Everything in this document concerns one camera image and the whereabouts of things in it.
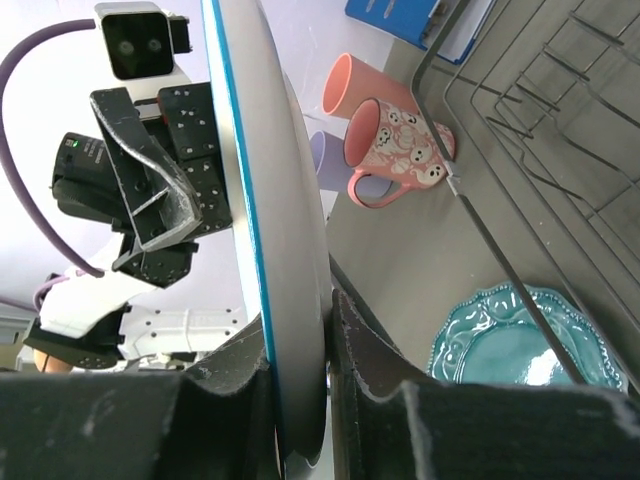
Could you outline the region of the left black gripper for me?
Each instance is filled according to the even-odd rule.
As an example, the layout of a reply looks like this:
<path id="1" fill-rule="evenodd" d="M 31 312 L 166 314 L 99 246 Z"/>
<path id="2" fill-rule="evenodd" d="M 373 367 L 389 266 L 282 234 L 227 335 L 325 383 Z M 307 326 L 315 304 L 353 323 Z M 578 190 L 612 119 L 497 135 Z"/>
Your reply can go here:
<path id="1" fill-rule="evenodd" d="M 124 237 L 112 270 L 170 287 L 190 273 L 196 240 L 232 225 L 210 85 L 134 104 L 124 87 L 98 90 L 90 105 L 133 228 L 114 226 Z"/>

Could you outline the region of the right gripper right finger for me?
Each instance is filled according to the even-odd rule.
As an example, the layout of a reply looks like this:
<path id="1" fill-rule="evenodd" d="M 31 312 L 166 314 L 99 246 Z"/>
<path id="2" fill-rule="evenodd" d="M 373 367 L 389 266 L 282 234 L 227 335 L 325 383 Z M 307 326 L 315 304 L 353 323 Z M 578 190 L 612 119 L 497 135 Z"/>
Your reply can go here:
<path id="1" fill-rule="evenodd" d="M 639 475 L 639 406 L 621 393 L 432 379 L 372 330 L 339 290 L 329 339 L 339 479 Z"/>

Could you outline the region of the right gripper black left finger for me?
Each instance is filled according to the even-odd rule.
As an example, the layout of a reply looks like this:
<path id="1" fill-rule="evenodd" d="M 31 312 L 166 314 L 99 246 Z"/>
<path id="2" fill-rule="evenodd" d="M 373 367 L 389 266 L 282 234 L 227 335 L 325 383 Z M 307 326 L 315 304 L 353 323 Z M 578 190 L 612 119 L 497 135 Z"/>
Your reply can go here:
<path id="1" fill-rule="evenodd" d="M 193 367 L 1 377 L 5 479 L 276 479 L 259 321 Z"/>

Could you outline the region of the white plate with red fruit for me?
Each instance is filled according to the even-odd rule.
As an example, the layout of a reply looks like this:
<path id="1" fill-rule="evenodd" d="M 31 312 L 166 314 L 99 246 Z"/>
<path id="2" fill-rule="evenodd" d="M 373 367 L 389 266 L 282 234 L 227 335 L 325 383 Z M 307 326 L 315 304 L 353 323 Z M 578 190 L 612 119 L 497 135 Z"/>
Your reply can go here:
<path id="1" fill-rule="evenodd" d="M 283 476 L 305 479 L 323 445 L 332 309 L 306 126 L 262 5 L 201 8 L 243 299 L 262 321 Z"/>

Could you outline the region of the teal scalloped plate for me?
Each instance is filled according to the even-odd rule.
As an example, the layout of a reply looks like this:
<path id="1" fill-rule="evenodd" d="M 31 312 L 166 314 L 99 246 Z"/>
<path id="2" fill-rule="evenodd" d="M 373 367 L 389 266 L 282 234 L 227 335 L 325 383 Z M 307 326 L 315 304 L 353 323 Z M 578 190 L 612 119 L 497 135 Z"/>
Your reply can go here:
<path id="1" fill-rule="evenodd" d="M 527 290 L 587 383 L 627 392 L 626 374 L 587 317 L 552 289 Z M 450 311 L 432 343 L 426 373 L 455 383 L 571 383 L 510 283 L 480 289 Z"/>

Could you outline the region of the lilac plastic cup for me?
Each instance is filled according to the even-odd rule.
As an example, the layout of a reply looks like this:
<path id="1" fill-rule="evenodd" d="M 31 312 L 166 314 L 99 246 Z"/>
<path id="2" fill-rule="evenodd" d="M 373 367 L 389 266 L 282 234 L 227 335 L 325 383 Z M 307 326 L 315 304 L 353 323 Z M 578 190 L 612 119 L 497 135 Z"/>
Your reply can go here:
<path id="1" fill-rule="evenodd" d="M 317 131 L 309 141 L 319 188 L 346 193 L 354 170 L 345 161 L 343 139 L 326 131 Z M 356 191 L 361 197 L 381 198 L 391 185 L 390 180 L 370 176 L 358 182 Z"/>

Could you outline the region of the pink plastic cup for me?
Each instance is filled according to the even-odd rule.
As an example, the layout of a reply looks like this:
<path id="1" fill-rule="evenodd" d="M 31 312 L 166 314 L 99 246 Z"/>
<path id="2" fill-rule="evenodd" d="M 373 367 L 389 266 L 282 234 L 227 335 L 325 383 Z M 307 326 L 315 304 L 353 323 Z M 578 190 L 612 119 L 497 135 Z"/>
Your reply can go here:
<path id="1" fill-rule="evenodd" d="M 409 88 L 359 58 L 341 54 L 327 76 L 322 109 L 326 115 L 350 119 L 362 102 L 369 98 L 391 103 L 413 114 L 419 108 Z"/>

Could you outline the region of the pink patterned mug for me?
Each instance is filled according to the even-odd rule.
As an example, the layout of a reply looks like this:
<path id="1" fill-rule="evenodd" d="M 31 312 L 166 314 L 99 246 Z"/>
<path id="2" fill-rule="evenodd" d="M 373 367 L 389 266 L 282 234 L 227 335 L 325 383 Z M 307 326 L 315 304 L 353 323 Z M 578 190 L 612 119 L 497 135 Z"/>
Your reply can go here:
<path id="1" fill-rule="evenodd" d="M 371 209 L 382 208 L 413 190 L 434 187 L 448 175 L 439 148 L 455 156 L 452 130 L 437 123 L 430 129 L 420 115 L 388 102 L 368 98 L 355 110 L 344 138 L 344 157 L 353 174 L 347 193 L 351 200 Z M 376 202 L 358 192 L 360 183 L 373 177 L 386 179 L 398 188 Z"/>

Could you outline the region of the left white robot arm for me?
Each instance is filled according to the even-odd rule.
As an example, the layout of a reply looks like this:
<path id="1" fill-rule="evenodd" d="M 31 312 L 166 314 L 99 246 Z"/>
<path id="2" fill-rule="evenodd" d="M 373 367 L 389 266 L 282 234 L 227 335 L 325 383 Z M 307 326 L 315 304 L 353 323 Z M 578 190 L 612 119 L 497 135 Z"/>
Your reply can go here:
<path id="1" fill-rule="evenodd" d="M 143 100 L 99 90 L 90 103 L 101 136 L 65 135 L 52 194 L 63 213 L 107 224 L 115 237 L 95 257 L 96 275 L 73 267 L 49 277 L 24 342 L 82 370 L 146 357 L 191 362 L 241 331 L 246 310 L 134 299 L 184 279 L 199 240 L 232 225 L 210 86 L 168 86 Z"/>

